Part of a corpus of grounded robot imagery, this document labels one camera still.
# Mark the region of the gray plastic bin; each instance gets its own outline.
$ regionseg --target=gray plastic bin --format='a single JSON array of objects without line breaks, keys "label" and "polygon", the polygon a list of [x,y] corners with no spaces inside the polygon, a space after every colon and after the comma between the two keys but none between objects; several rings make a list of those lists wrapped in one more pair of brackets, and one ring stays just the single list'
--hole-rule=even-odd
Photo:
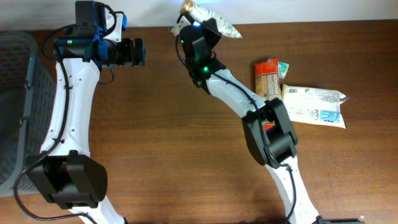
[{"label": "gray plastic bin", "polygon": [[[39,153],[50,125],[56,86],[37,54],[29,34],[0,34],[0,197],[13,194],[25,158]],[[37,192],[22,178],[20,194]]]}]

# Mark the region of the robotic arm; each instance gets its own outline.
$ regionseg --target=robotic arm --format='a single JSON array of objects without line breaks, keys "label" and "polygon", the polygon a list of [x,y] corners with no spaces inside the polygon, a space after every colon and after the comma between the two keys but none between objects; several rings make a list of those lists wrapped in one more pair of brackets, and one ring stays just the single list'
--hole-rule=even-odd
[{"label": "robotic arm", "polygon": [[48,203],[74,215],[38,217],[23,206],[15,189],[14,194],[26,214],[38,220],[79,216],[86,224],[127,224],[106,196],[106,169],[90,158],[88,126],[101,70],[144,65],[144,43],[121,38],[127,25],[123,12],[94,1],[77,1],[75,10],[76,24],[54,44],[57,92],[47,137],[40,155],[27,158],[32,165],[26,170]]},{"label": "robotic arm", "polygon": [[[201,17],[204,14],[210,13],[183,12],[172,28],[177,36],[176,44],[179,38],[185,53],[185,60],[180,58],[181,62],[198,88],[219,98],[242,119],[249,151],[275,180],[287,221],[292,224],[316,222],[319,214],[300,176],[295,149],[297,137],[283,102],[265,101],[232,76],[212,50],[221,39],[220,24],[224,22],[214,17],[204,20]],[[276,126],[264,131],[262,123],[266,120],[275,121]]]}]

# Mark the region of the white wall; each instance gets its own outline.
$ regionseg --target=white wall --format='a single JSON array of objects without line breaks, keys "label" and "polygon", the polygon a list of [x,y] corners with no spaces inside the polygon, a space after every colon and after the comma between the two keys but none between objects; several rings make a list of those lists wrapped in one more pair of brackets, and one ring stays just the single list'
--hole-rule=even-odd
[{"label": "white wall", "polygon": [[[171,26],[183,0],[102,0],[129,27]],[[232,24],[398,19],[398,0],[197,0]],[[54,29],[75,21],[74,0],[0,0],[0,30]]]}]

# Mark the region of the wooden table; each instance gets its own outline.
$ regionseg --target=wooden table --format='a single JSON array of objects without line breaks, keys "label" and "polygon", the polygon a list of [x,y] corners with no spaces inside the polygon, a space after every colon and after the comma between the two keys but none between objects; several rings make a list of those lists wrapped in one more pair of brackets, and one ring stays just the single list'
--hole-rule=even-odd
[{"label": "wooden table", "polygon": [[[339,90],[348,129],[294,123],[308,194],[326,219],[398,222],[398,21],[237,26],[218,58],[253,86],[252,62],[290,64],[284,83]],[[34,32],[38,41],[49,32]],[[117,68],[97,86],[91,156],[108,171],[108,197],[131,223],[239,223],[284,216],[277,188],[246,147],[240,119],[197,89],[167,28],[128,29],[142,37],[145,67]],[[53,62],[45,62],[55,73]],[[110,78],[104,71],[103,80]],[[68,213],[41,195],[23,196],[35,213]],[[12,197],[0,198],[0,223],[40,223]],[[78,218],[61,223],[81,223]]]}]

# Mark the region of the white package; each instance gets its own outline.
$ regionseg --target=white package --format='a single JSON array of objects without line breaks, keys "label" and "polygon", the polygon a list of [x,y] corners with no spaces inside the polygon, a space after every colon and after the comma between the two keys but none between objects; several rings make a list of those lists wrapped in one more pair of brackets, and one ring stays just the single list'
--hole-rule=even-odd
[{"label": "white package", "polygon": [[336,90],[283,85],[282,100],[290,120],[346,128],[340,104],[348,97]]}]

